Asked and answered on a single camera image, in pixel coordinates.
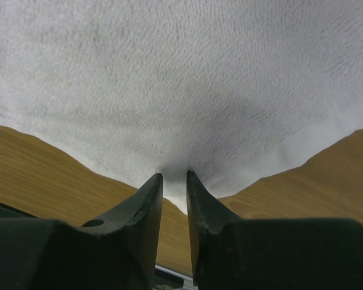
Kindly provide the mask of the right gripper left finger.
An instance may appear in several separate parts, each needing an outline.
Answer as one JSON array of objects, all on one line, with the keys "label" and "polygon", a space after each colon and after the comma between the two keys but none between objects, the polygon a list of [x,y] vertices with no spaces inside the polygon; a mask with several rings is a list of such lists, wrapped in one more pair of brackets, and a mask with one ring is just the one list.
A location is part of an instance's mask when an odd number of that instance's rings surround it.
[{"label": "right gripper left finger", "polygon": [[156,173],[79,227],[0,218],[0,289],[151,289],[162,201],[163,178]]}]

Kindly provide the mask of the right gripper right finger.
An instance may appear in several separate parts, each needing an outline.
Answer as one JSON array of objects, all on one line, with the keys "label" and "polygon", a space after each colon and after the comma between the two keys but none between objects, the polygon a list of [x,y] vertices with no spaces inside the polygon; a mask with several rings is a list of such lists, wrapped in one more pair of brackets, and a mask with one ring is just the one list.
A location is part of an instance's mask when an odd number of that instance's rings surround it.
[{"label": "right gripper right finger", "polygon": [[186,175],[199,289],[363,289],[363,225],[353,219],[243,219]]}]

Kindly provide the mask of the white towel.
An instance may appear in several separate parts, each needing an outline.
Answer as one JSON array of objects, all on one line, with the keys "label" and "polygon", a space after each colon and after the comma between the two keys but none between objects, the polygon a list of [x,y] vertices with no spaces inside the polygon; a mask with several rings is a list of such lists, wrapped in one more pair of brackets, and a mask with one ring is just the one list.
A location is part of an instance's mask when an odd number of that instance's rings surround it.
[{"label": "white towel", "polygon": [[363,1],[0,1],[0,125],[234,195],[363,129]]}]

